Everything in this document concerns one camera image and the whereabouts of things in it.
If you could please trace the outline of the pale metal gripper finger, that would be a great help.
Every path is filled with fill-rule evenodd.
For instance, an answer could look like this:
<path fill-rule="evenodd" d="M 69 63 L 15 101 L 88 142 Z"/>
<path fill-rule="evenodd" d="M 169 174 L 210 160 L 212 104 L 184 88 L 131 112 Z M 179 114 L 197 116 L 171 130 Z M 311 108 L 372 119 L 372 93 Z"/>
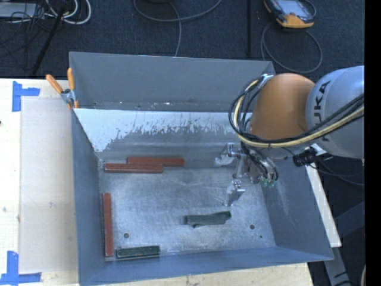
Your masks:
<path fill-rule="evenodd" d="M 245 193 L 245 188 L 242 186 L 241 181 L 233 180 L 228 184 L 224 196 L 223 204 L 226 207 L 230 207 L 235 201 L 238 201 L 240 197 Z"/>
<path fill-rule="evenodd" d="M 236 152 L 235 149 L 235 143 L 234 142 L 228 142 L 224 148 L 222 149 L 221 153 L 215 158 L 214 164 L 215 165 L 229 165 L 233 163 L 234 160 L 241 159 L 241 152 Z"/>

